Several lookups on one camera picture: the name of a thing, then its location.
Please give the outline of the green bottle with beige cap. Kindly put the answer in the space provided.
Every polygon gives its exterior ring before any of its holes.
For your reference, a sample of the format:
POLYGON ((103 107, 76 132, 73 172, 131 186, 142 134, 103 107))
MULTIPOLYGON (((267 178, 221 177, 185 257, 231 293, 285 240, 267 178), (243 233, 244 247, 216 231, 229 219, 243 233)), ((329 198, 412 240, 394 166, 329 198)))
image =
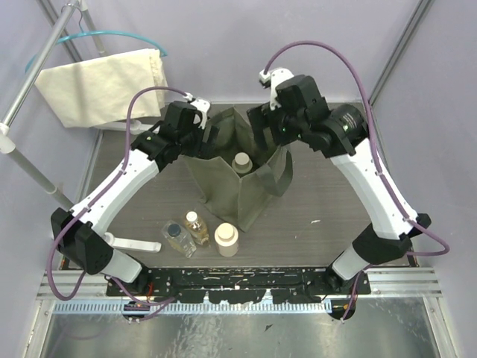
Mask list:
POLYGON ((239 178, 253 172, 253 161, 245 152, 237 153, 233 158, 231 166, 239 178))

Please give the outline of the olive green canvas bag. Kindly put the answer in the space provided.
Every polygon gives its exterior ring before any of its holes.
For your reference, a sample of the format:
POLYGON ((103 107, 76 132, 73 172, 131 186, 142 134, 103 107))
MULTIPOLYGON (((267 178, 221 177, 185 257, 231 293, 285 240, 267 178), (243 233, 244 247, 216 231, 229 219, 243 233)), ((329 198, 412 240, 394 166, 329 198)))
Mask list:
POLYGON ((234 107, 216 113, 208 125, 219 128, 212 157, 185 156, 183 160, 205 208, 247 232, 269 201, 283 196, 290 187, 294 174, 291 149, 288 145, 259 149, 251 126, 234 107), (231 166, 239 152, 247 153, 253 161, 253 172, 242 178, 231 166))

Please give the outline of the cream bottle with beige cap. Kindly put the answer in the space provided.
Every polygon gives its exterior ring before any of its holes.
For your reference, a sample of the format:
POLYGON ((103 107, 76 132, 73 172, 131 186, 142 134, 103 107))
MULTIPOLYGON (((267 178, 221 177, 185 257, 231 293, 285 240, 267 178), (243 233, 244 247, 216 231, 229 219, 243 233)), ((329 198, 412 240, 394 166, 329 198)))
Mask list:
POLYGON ((215 244, 218 252, 223 257, 232 257, 239 250, 239 232, 230 223, 220 224, 214 232, 215 244))

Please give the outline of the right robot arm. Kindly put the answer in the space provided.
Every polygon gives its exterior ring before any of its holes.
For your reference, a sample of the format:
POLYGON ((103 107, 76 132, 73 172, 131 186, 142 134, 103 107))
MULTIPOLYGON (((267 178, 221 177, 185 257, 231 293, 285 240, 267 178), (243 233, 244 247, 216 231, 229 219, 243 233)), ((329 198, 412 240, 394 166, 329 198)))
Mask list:
POLYGON ((326 268, 326 285, 345 293, 367 266, 388 263, 410 250, 411 238, 421 233, 413 222, 428 227, 432 221, 409 207, 400 192, 394 201, 386 190, 383 180, 391 177, 376 168, 379 158, 372 156, 368 126, 358 108, 342 104, 329 109, 309 75, 280 68, 261 72, 259 81, 271 95, 269 102, 247 111, 256 144, 267 149, 265 132, 270 131, 275 145, 301 141, 321 152, 349 181, 370 217, 371 223, 326 268))

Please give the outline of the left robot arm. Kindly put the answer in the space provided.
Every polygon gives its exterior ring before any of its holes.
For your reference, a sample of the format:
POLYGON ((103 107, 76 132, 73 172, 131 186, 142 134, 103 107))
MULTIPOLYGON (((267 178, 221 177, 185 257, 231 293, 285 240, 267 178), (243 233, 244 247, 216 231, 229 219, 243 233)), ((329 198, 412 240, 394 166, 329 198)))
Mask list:
POLYGON ((217 130, 207 127, 211 104, 201 98, 174 101, 163 120, 140 133, 114 172, 70 210, 51 215, 58 251, 87 274, 102 273, 122 281, 132 295, 142 295, 149 277, 142 264, 104 239, 113 219, 151 179, 180 155, 203 157, 211 151, 217 130))

